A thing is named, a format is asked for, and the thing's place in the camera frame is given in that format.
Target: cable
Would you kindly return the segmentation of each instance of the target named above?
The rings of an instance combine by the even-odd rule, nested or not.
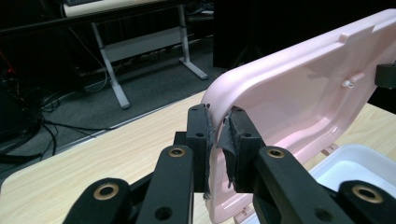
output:
[[[44,123],[45,124],[51,124],[51,125],[58,125],[58,126],[65,127],[65,128],[70,128],[70,129],[80,129],[80,130],[83,130],[83,131],[103,131],[103,130],[111,131],[111,130],[117,129],[117,128],[83,128],[83,127],[77,127],[77,126],[62,124],[62,123],[55,123],[55,122],[52,122],[52,121],[47,120],[47,119],[44,120]]]
[[[55,156],[55,154],[56,154],[56,147],[57,147],[57,145],[58,145],[57,142],[56,142],[56,136],[58,135],[58,129],[56,129],[56,127],[55,127],[55,129],[56,129],[56,134],[54,134],[54,133],[47,127],[47,125],[45,125],[44,123],[43,123],[43,127],[49,132],[49,134],[50,134],[50,136],[51,136],[51,139],[52,139],[51,142],[53,142],[52,156]],[[44,150],[43,154],[41,155],[40,160],[43,159],[44,155],[46,154],[47,150],[49,149],[49,146],[50,146],[50,143],[51,143],[51,142],[49,142],[49,145],[47,146],[46,150]]]

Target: gray carpet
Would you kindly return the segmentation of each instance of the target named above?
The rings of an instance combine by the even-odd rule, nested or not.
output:
[[[225,69],[213,67],[213,38],[206,37],[190,44],[191,61],[208,74],[207,80],[201,80],[192,71],[178,61],[182,56],[180,46],[162,50],[147,57],[141,57],[118,71],[118,80],[131,103],[128,109],[121,109],[110,84],[99,91],[102,83],[90,86],[88,92],[72,92],[58,100],[60,103],[50,113],[43,113],[45,120],[55,123],[88,129],[116,127],[125,121],[141,116],[173,102],[182,100],[207,87]],[[56,134],[57,153],[69,149],[79,141],[87,138],[87,133],[99,134],[98,131],[77,132],[70,128],[47,125]],[[41,128],[29,142],[13,150],[10,155],[33,155],[47,149],[43,160],[51,156],[53,142],[50,133]],[[38,162],[20,165],[0,165],[0,179],[4,179],[22,167]]]

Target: desk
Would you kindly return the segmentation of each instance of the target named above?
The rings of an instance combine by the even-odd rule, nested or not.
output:
[[[62,223],[70,207],[91,183],[122,178],[133,183],[154,170],[160,152],[186,130],[188,108],[203,92],[100,135],[62,154],[11,175],[0,195],[1,223]],[[396,116],[366,105],[337,144],[358,143],[396,160]],[[306,165],[322,160],[318,155]],[[210,223],[202,194],[195,194],[194,223]]]
[[[111,9],[123,7],[138,7],[141,5],[150,5],[161,2],[159,0],[102,0],[88,4],[68,7],[64,5],[64,13],[67,17],[83,16]],[[120,103],[120,107],[126,109],[130,103],[122,90],[111,65],[112,62],[124,58],[132,57],[151,50],[160,49],[175,45],[181,42],[183,49],[183,58],[179,60],[186,65],[200,79],[207,79],[208,76],[201,69],[190,61],[189,41],[187,38],[186,22],[184,17],[183,5],[175,5],[178,8],[180,26],[172,29],[160,31],[150,35],[139,36],[138,38],[124,40],[119,43],[105,46],[97,30],[96,23],[92,22],[92,29],[106,65],[107,72],[110,75],[110,83],[113,91]]]

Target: plastic container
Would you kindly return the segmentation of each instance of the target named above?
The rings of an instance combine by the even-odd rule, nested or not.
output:
[[[227,112],[238,106],[267,146],[286,148],[304,163],[346,131],[376,88],[376,66],[395,59],[396,9],[389,9],[223,74],[202,103],[210,104],[216,136]],[[216,143],[210,166],[206,207],[219,223],[240,213],[252,197],[227,188]]]

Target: screw hole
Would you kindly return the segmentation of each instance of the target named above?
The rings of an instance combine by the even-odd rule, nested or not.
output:
[[[161,207],[155,211],[154,216],[160,221],[165,221],[172,216],[172,209],[169,207]]]
[[[120,188],[114,183],[105,183],[99,186],[93,193],[93,198],[99,201],[105,201],[117,195]]]
[[[360,199],[368,203],[382,203],[384,199],[382,196],[374,189],[365,187],[363,185],[357,185],[352,188],[352,192],[358,196]]]
[[[283,153],[281,150],[279,150],[279,149],[274,149],[274,148],[268,149],[268,150],[267,150],[267,154],[268,154],[270,157],[273,157],[273,158],[283,158],[283,157],[285,156],[285,153]]]
[[[99,193],[100,193],[101,195],[106,196],[106,195],[112,193],[113,191],[114,191],[113,188],[111,188],[110,186],[107,186],[107,187],[104,187],[103,189],[101,189],[101,190],[99,191]]]
[[[315,216],[324,222],[332,222],[332,214],[323,208],[315,209]]]
[[[186,150],[184,150],[183,148],[171,148],[168,151],[168,155],[171,157],[182,157],[184,156],[184,154],[186,154]]]

